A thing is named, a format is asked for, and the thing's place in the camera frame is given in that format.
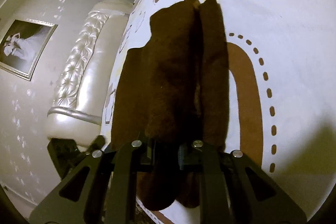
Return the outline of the brown plaid knit sweater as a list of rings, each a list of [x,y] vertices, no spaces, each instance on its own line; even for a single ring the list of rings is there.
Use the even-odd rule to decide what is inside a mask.
[[[112,148],[144,134],[154,168],[140,175],[144,207],[199,205],[199,181],[178,162],[183,145],[203,139],[224,147],[228,130],[228,49],[217,0],[183,0],[150,17],[151,37],[128,50],[116,90]]]

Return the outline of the cream tufted leather headboard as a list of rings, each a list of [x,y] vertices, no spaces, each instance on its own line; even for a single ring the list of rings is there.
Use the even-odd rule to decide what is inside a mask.
[[[45,129],[49,139],[89,147],[100,135],[110,74],[132,10],[126,0],[103,0],[88,13],[56,81]]]

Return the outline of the framed wedding photo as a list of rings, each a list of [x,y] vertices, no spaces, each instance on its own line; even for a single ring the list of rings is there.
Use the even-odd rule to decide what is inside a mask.
[[[30,81],[57,26],[41,20],[15,18],[1,36],[1,69]]]

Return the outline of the white patterned bed sheet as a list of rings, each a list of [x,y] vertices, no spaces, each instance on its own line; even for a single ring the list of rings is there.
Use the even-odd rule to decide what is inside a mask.
[[[135,0],[110,75],[105,137],[127,51],[150,39],[153,13],[179,1]],[[232,66],[226,151],[260,163],[312,219],[335,196],[335,0],[217,1]]]

